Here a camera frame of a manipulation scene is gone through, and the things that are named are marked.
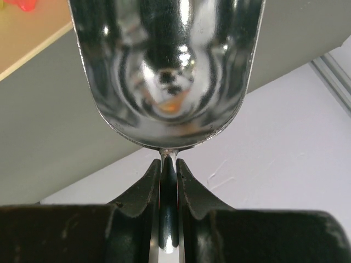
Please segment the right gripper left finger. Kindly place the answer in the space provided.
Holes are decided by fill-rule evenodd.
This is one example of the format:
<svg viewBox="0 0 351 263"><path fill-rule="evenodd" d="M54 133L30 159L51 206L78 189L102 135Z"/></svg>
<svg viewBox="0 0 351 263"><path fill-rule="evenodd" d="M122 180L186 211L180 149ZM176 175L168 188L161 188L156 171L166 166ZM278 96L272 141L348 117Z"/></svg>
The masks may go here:
<svg viewBox="0 0 351 263"><path fill-rule="evenodd" d="M108 262L158 262L158 199L161 161L110 203Z"/></svg>

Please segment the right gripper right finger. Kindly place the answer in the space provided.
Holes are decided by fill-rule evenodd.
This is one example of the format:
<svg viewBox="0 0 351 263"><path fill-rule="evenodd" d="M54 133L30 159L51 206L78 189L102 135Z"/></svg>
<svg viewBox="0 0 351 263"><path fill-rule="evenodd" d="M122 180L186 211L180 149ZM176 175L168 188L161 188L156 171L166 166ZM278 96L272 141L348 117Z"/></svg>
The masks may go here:
<svg viewBox="0 0 351 263"><path fill-rule="evenodd" d="M180 261L227 262L225 230L233 208L200 183L183 159L176 169Z"/></svg>

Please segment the metal candy scoop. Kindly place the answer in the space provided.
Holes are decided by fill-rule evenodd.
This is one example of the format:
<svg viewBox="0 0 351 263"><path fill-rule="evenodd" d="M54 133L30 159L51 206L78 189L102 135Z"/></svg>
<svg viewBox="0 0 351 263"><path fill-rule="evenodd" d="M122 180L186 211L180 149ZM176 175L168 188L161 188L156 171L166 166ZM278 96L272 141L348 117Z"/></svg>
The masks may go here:
<svg viewBox="0 0 351 263"><path fill-rule="evenodd" d="M221 133L247 93L265 1L69 1L104 121L161 157L159 246L178 245L176 158Z"/></svg>

